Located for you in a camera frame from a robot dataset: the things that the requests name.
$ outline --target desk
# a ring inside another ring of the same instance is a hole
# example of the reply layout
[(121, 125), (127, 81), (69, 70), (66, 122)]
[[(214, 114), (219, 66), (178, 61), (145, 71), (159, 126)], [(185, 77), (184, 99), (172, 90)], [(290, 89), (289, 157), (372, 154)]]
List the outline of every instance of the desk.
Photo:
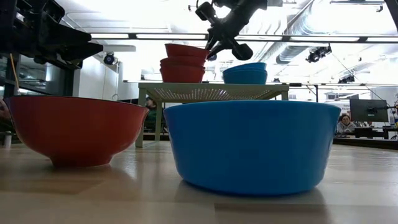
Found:
[[(145, 106), (149, 95), (158, 105), (162, 103), (195, 103), (203, 101), (225, 100), (269, 100), (282, 95), (289, 100), (288, 85), (232, 85), (205, 83), (140, 83), (138, 104)], [(156, 111), (155, 141), (160, 140), (162, 107)], [(137, 147), (143, 147), (143, 130), (136, 141)]]
[(219, 195), (185, 183), (169, 142), (130, 147), (110, 167), (57, 170), (24, 145), (0, 150), (3, 224), (396, 224), (398, 153), (332, 146), (316, 189)]
[(397, 132), (397, 128), (355, 128), (353, 133), (345, 133), (346, 135), (353, 135), (355, 138), (367, 137), (374, 138), (380, 137), (384, 139), (389, 139), (389, 132)]

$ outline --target robotic arm mount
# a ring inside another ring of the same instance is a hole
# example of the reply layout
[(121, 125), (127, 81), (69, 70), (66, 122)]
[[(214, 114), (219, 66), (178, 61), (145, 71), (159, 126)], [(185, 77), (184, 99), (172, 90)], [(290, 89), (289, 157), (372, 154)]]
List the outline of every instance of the robotic arm mount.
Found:
[[(218, 18), (213, 4), (218, 7), (226, 6), (231, 12), (225, 18)], [(210, 50), (208, 58), (218, 52), (231, 49), (238, 60), (249, 60), (253, 51), (247, 44), (238, 44), (234, 39), (249, 23), (250, 18), (258, 9), (266, 10), (268, 0), (213, 0), (213, 3), (204, 2), (196, 10), (196, 14), (203, 21), (209, 21), (209, 40), (206, 49)]]

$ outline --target blue bowl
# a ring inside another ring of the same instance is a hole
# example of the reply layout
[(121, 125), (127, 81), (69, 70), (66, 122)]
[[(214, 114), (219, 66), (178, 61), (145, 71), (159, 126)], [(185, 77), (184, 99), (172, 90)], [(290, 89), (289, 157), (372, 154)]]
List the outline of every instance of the blue bowl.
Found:
[(225, 70), (223, 73), (229, 73), (235, 70), (245, 70), (245, 69), (253, 69), (253, 70), (265, 70), (267, 67), (266, 63), (256, 62), (256, 63), (247, 63), (244, 65), (238, 65), (232, 68)]
[(264, 85), (267, 76), (268, 73), (265, 70), (236, 70), (223, 74), (225, 84)]
[(299, 101), (216, 101), (165, 110), (178, 173), (218, 192), (283, 195), (322, 180), (340, 108)]

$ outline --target bowl rim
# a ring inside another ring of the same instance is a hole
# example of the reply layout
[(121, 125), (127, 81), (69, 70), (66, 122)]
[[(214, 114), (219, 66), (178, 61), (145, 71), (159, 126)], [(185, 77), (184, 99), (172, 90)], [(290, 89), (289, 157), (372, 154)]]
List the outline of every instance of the bowl rim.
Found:
[(165, 44), (165, 46), (166, 46), (166, 48), (167, 48), (167, 46), (182, 46), (182, 47), (186, 47), (186, 48), (190, 48), (190, 49), (196, 49), (196, 50), (202, 50), (202, 51), (205, 51), (205, 52), (210, 52), (209, 50), (202, 49), (200, 47), (194, 47), (194, 46), (185, 45), (185, 44), (171, 44), (171, 43), (169, 43), (169, 44)]
[(181, 65), (181, 64), (170, 64), (170, 65), (162, 65), (162, 64), (160, 64), (160, 69), (163, 69), (163, 68), (165, 68), (165, 67), (192, 67), (192, 68), (194, 68), (194, 69), (201, 69), (201, 70), (206, 70), (206, 67), (204, 67), (204, 66), (191, 66), (191, 65)]
[(165, 60), (167, 60), (167, 59), (175, 59), (175, 60), (178, 60), (178, 59), (180, 59), (180, 58), (200, 58), (200, 59), (203, 59), (204, 62), (206, 62), (206, 59), (205, 59), (205, 58), (197, 57), (197, 56), (170, 56), (170, 57), (163, 58), (163, 59), (160, 60), (160, 61), (165, 61)]
[(239, 69), (239, 70), (232, 70), (232, 71), (228, 71), (228, 72), (223, 72), (223, 75), (229, 75), (229, 74), (232, 74), (232, 73), (246, 72), (246, 71), (264, 72), (266, 75), (268, 74), (267, 70), (263, 70), (263, 69)]
[(288, 105), (302, 105), (302, 106), (325, 106), (329, 108), (336, 108), (341, 110), (340, 107), (335, 106), (335, 105), (330, 105), (328, 103), (317, 103), (317, 102), (308, 102), (308, 101), (290, 101), (290, 100), (228, 100), (228, 101), (206, 101), (206, 102), (198, 102), (198, 103), (189, 103), (189, 104), (182, 104), (182, 105), (177, 105), (177, 106), (171, 106), (169, 108), (166, 108), (164, 111), (165, 113), (167, 111), (173, 111), (177, 110), (179, 108), (186, 108), (186, 107), (192, 107), (192, 106), (197, 106), (197, 105), (212, 105), (212, 104), (234, 104), (234, 103), (254, 103), (254, 104), (287, 104), (287, 109)]
[(95, 99), (95, 98), (85, 98), (85, 97), (75, 97), (75, 96), (50, 96), (50, 95), (16, 95), (16, 96), (11, 96), (9, 98), (5, 98), (5, 100), (7, 99), (11, 99), (11, 98), (25, 98), (25, 97), (30, 97), (30, 98), (73, 98), (73, 99), (78, 99), (78, 100), (90, 100), (90, 101), (102, 101), (102, 102), (107, 102), (107, 103), (117, 103), (117, 104), (123, 104), (123, 105), (133, 105), (133, 106), (138, 106), (142, 109), (147, 109), (149, 110), (146, 106), (141, 106), (141, 105), (135, 105), (132, 103), (125, 103), (125, 102), (119, 102), (119, 101), (111, 101), (111, 100), (101, 100), (101, 99)]

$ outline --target spotlight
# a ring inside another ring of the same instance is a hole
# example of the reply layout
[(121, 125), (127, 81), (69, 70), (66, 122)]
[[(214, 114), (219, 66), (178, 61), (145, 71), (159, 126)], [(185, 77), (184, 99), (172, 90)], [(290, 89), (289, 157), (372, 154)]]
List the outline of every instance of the spotlight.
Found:
[(211, 56), (209, 59), (207, 59), (209, 62), (214, 62), (215, 60), (217, 60), (217, 55), (213, 55)]
[(107, 52), (104, 58), (104, 63), (107, 65), (116, 65), (118, 59), (114, 56), (114, 52)]
[(348, 75), (347, 77), (340, 78), (338, 84), (347, 84), (355, 82), (355, 77), (353, 75)]
[(317, 47), (315, 49), (310, 50), (310, 55), (305, 59), (309, 63), (318, 62), (321, 58), (326, 57), (326, 55), (331, 53), (330, 44), (327, 47)]

